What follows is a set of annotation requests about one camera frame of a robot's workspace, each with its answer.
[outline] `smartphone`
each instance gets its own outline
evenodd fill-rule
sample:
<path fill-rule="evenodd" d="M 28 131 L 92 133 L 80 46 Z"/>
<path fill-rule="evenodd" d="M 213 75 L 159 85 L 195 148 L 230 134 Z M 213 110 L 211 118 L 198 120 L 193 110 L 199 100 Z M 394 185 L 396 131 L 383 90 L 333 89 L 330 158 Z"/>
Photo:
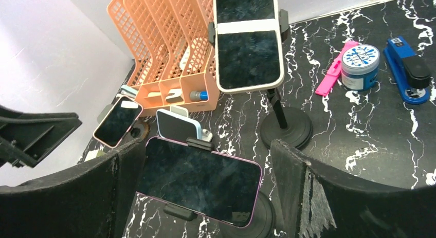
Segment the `smartphone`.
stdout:
<path fill-rule="evenodd" d="M 133 99 L 120 97 L 95 129 L 93 137 L 109 148 L 117 147 L 142 111 L 143 107 Z"/>
<path fill-rule="evenodd" d="M 216 82 L 224 93 L 272 89 L 284 79 L 280 34 L 252 31 L 219 34 Z"/>
<path fill-rule="evenodd" d="M 252 217 L 262 177 L 249 160 L 153 137 L 137 192 L 237 227 Z"/>
<path fill-rule="evenodd" d="M 194 119 L 161 108 L 156 112 L 156 120 L 162 138 L 180 142 L 188 138 L 202 139 L 202 126 Z"/>
<path fill-rule="evenodd" d="M 217 23 L 274 19 L 274 0 L 213 0 Z"/>
<path fill-rule="evenodd" d="M 273 89 L 284 79 L 277 0 L 213 0 L 216 83 L 224 93 Z"/>

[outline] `blue stapler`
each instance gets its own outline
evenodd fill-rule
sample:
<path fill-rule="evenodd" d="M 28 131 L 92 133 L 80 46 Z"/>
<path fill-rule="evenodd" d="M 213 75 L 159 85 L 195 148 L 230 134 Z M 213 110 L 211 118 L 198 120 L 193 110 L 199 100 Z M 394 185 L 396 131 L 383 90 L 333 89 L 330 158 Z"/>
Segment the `blue stapler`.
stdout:
<path fill-rule="evenodd" d="M 383 52 L 403 101 L 410 104 L 427 102 L 430 97 L 426 89 L 430 85 L 430 69 L 406 40 L 402 36 L 388 39 Z"/>

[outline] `plastic container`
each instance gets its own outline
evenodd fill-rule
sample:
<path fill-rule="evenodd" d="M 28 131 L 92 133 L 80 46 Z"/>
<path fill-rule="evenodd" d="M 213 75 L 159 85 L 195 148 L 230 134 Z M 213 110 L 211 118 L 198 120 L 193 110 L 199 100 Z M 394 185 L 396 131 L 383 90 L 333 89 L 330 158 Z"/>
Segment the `plastic container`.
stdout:
<path fill-rule="evenodd" d="M 377 82 L 380 52 L 371 45 L 357 45 L 342 56 L 342 83 L 350 90 L 368 90 Z"/>
<path fill-rule="evenodd" d="M 107 11 L 135 58 L 127 85 L 138 90 L 141 116 L 154 116 L 171 104 L 189 112 L 216 108 L 214 50 L 207 25 L 213 22 L 212 0 L 112 0 Z M 172 89 L 182 100 L 167 102 Z M 192 101 L 192 91 L 205 90 L 207 100 Z"/>

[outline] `blue jar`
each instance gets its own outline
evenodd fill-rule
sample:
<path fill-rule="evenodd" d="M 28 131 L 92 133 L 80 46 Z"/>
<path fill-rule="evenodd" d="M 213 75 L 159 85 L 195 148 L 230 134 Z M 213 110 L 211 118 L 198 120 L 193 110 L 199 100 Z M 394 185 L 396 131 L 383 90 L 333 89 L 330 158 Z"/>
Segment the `blue jar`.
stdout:
<path fill-rule="evenodd" d="M 368 90 L 377 82 L 380 52 L 372 45 L 357 45 L 342 56 L 342 83 L 350 90 Z"/>

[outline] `small bottle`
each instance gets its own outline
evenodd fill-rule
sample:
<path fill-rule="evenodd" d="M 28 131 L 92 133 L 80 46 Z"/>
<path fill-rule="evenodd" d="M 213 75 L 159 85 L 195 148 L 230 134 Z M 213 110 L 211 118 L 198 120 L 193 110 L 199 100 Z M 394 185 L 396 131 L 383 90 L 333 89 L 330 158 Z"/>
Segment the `small bottle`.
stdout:
<path fill-rule="evenodd" d="M 207 92 L 206 91 L 192 91 L 189 95 L 192 102 L 198 102 L 198 101 L 206 101 L 208 99 Z"/>

